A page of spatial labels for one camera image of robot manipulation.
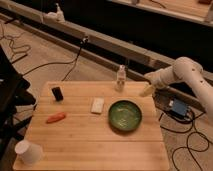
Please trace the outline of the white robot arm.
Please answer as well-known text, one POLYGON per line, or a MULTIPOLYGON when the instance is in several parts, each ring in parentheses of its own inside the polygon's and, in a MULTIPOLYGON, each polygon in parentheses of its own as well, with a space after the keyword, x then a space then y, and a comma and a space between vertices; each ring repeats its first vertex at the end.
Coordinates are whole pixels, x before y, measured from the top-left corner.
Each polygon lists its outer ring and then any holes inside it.
POLYGON ((146 97, 156 89, 163 89, 174 83, 186 83, 205 109, 208 119, 213 123, 213 86, 203 77, 203 67, 188 57, 179 57, 169 67, 147 73, 149 84, 140 95, 146 97))

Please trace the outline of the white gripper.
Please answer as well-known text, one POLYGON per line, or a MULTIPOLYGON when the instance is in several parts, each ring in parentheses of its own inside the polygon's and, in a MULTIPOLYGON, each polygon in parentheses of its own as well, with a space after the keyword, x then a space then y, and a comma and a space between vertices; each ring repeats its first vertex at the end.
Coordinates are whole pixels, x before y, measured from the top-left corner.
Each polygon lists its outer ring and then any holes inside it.
POLYGON ((149 72, 145 74, 145 78, 148 79, 151 85, 147 85, 140 93, 141 97, 146 97, 154 93, 155 88, 163 89, 167 87, 167 84, 161 78, 163 70, 157 70, 154 72, 149 72))

